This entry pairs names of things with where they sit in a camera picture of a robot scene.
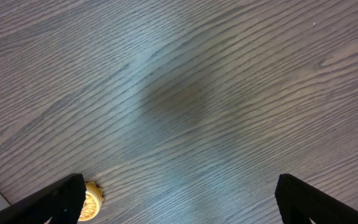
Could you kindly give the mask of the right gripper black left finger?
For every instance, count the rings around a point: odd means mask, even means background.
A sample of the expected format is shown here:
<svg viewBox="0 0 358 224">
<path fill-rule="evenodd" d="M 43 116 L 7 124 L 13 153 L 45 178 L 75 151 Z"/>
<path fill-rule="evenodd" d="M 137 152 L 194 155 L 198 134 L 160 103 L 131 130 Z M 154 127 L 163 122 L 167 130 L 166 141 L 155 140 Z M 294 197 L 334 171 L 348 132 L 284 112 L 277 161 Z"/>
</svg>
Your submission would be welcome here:
<svg viewBox="0 0 358 224">
<path fill-rule="evenodd" d="M 0 224 L 77 224 L 86 198 L 82 174 L 70 174 L 0 211 Z"/>
</svg>

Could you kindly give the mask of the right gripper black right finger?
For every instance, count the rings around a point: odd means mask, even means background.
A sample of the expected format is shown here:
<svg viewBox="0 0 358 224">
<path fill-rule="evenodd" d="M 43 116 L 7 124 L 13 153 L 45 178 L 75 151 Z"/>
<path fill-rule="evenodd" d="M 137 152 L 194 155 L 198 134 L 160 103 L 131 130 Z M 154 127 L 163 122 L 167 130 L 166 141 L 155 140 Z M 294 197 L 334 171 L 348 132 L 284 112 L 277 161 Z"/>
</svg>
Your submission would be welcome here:
<svg viewBox="0 0 358 224">
<path fill-rule="evenodd" d="M 290 174 L 279 176 L 275 198 L 284 224 L 353 224 L 358 211 Z"/>
</svg>

